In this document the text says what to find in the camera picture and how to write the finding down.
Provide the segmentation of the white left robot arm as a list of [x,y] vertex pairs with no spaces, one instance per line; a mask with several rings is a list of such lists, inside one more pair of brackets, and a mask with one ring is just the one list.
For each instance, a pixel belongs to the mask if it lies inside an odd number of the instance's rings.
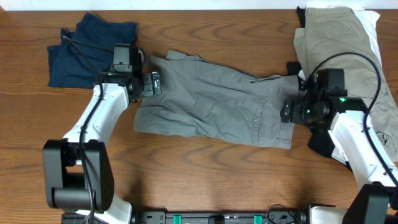
[[44,144],[46,199],[64,211],[62,223],[140,223],[132,204],[114,193],[106,146],[132,100],[161,93],[158,72],[104,72],[74,127]]

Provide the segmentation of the grey shorts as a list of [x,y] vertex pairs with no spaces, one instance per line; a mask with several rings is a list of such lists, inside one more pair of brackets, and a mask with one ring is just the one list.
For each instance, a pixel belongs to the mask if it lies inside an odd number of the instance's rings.
[[280,111],[297,97],[297,77],[260,78],[174,50],[150,64],[162,93],[142,100],[135,131],[290,149],[294,126],[281,121]]

